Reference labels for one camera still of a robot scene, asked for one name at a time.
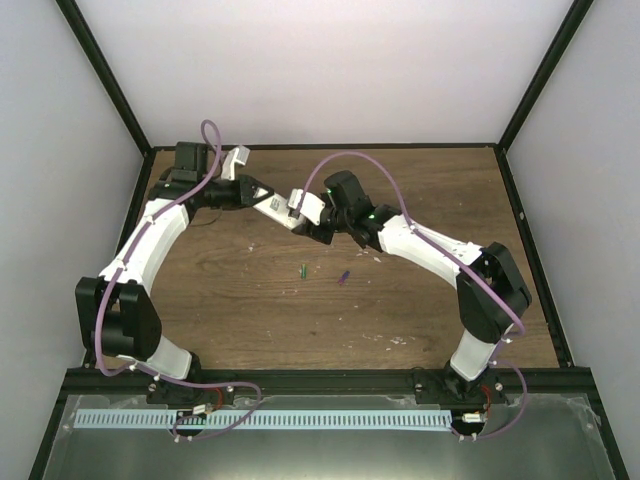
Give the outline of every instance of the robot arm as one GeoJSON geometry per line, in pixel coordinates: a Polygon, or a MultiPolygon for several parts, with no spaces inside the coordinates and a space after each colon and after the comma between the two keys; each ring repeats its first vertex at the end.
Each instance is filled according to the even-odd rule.
{"type": "MultiPolygon", "coordinates": [[[[322,243],[345,232],[362,248],[398,255],[435,273],[458,293],[462,339],[445,366],[450,391],[463,397],[480,380],[503,335],[513,326],[507,314],[458,265],[415,235],[401,212],[388,205],[374,206],[358,179],[349,171],[325,181],[320,199],[309,193],[299,209],[308,222],[294,229],[322,243]]],[[[302,191],[294,190],[289,207],[298,206],[302,191]]],[[[422,234],[470,267],[521,317],[531,304],[531,294],[506,247],[493,243],[482,248],[446,237],[415,224],[422,234]]]]}
{"type": "MultiPolygon", "coordinates": [[[[144,363],[176,379],[193,376],[199,368],[197,356],[162,335],[160,319],[149,298],[153,280],[198,208],[253,207],[298,235],[330,244],[335,233],[348,233],[362,248],[401,256],[443,278],[458,292],[465,327],[456,352],[445,366],[445,383],[455,395],[464,396],[480,380],[502,335],[511,328],[511,320],[454,262],[413,234],[398,209],[374,206],[351,172],[331,175],[325,181],[326,193],[315,196],[307,192],[300,205],[301,190],[293,190],[285,198],[252,177],[236,175],[236,167],[244,166],[248,156],[246,148],[238,147],[227,155],[219,179],[212,180],[187,203],[174,205],[153,220],[155,212],[202,180],[206,154],[204,145],[178,144],[171,181],[161,179],[151,190],[143,217],[122,251],[98,278],[83,278],[78,283],[76,303],[87,349],[93,349],[97,310],[105,286],[118,268],[124,268],[104,318],[104,352],[144,363]],[[143,228],[147,231],[140,236],[143,228]]],[[[529,306],[531,295],[505,247],[494,243],[482,248],[422,225],[416,228],[487,279],[518,316],[529,306]]]]}

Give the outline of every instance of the black bracket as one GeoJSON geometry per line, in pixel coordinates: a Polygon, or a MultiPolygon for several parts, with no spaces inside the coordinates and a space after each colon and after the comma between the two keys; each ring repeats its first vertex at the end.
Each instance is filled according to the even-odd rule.
{"type": "MultiPolygon", "coordinates": [[[[76,307],[82,343],[94,350],[96,318],[107,282],[83,277],[76,286],[76,307]]],[[[108,300],[102,326],[102,349],[106,355],[148,359],[158,348],[162,324],[142,285],[116,284],[108,300]]]]}

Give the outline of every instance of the wooden tabletop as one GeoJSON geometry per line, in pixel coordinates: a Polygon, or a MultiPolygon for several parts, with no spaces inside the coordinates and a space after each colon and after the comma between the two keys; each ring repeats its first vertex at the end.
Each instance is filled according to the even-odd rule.
{"type": "MultiPolygon", "coordinates": [[[[242,171],[283,196],[301,188],[328,150],[254,151],[242,171]]],[[[453,238],[506,245],[534,295],[525,338],[503,357],[522,367],[557,366],[531,272],[491,149],[370,150],[395,177],[412,217],[453,238]]],[[[160,152],[150,186],[173,164],[160,152]]],[[[312,191],[353,171],[374,204],[397,205],[385,177],[344,157],[312,191]]],[[[331,246],[291,234],[254,209],[200,210],[153,285],[163,333],[206,368],[440,368],[463,331],[454,289],[399,257],[361,251],[348,235],[331,246]],[[307,278],[300,278],[302,264],[307,278]],[[345,271],[344,285],[338,279],[345,271]]]]}

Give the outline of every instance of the white cable tray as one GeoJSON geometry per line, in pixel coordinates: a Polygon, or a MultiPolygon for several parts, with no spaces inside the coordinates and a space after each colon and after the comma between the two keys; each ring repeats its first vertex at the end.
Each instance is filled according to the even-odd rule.
{"type": "MultiPolygon", "coordinates": [[[[171,429],[177,410],[78,409],[74,428],[171,429]]],[[[187,419],[180,429],[221,429],[247,410],[219,410],[205,419],[187,419]]],[[[448,410],[258,410],[240,430],[410,430],[450,431],[448,410]]]]}

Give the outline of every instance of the black metal frame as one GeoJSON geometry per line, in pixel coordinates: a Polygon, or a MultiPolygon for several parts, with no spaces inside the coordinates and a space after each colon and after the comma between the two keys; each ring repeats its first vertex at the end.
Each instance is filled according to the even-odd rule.
{"type": "MultiPolygon", "coordinates": [[[[122,247],[128,236],[135,228],[140,209],[142,207],[146,186],[151,174],[151,168],[156,153],[162,150],[172,150],[174,147],[152,148],[138,121],[131,110],[122,90],[118,86],[113,72],[100,51],[89,26],[82,17],[82,13],[74,0],[56,0],[69,25],[75,33],[78,41],[84,49],[89,61],[93,65],[98,77],[103,83],[116,109],[120,113],[123,122],[129,129],[131,136],[143,153],[145,160],[136,183],[131,206],[127,213],[122,230],[118,249],[122,247]]],[[[516,109],[509,125],[507,126],[500,142],[480,144],[321,144],[321,145],[254,145],[253,149],[375,149],[375,148],[478,148],[489,147],[494,150],[498,167],[502,174],[505,189],[514,214],[516,225],[524,245],[527,260],[531,267],[533,279],[538,291],[538,297],[547,321],[551,340],[553,342],[560,368],[556,369],[524,369],[528,389],[532,393],[559,393],[559,394],[585,394],[594,412],[600,416],[600,433],[609,454],[611,465],[616,478],[628,478],[624,463],[620,456],[616,440],[611,431],[606,413],[602,406],[598,390],[588,368],[574,367],[571,352],[558,318],[558,312],[553,301],[544,269],[538,256],[535,242],[529,228],[527,217],[524,214],[522,202],[511,175],[506,152],[513,143],[516,135],[522,128],[533,108],[536,100],[550,78],[562,54],[569,45],[573,35],[577,31],[580,22],[587,14],[593,0],[574,0],[562,25],[553,39],[546,55],[544,56],[536,74],[527,88],[518,108],[516,109]]],[[[40,446],[31,471],[30,479],[42,478],[53,440],[62,417],[65,401],[69,395],[147,395],[152,379],[141,373],[126,372],[117,377],[103,377],[99,371],[92,368],[95,365],[95,357],[88,352],[85,360],[85,368],[70,369],[67,371],[62,384],[60,395],[54,405],[53,412],[47,425],[44,439],[40,446]]],[[[342,370],[342,371],[251,371],[251,370],[204,370],[203,381],[230,381],[244,380],[260,385],[267,395],[311,395],[311,394],[416,394],[416,398],[422,403],[441,402],[441,396],[428,389],[418,389],[432,374],[441,370],[342,370]]],[[[517,393],[520,391],[520,382],[511,371],[496,370],[494,373],[504,385],[505,393],[517,393]]]]}

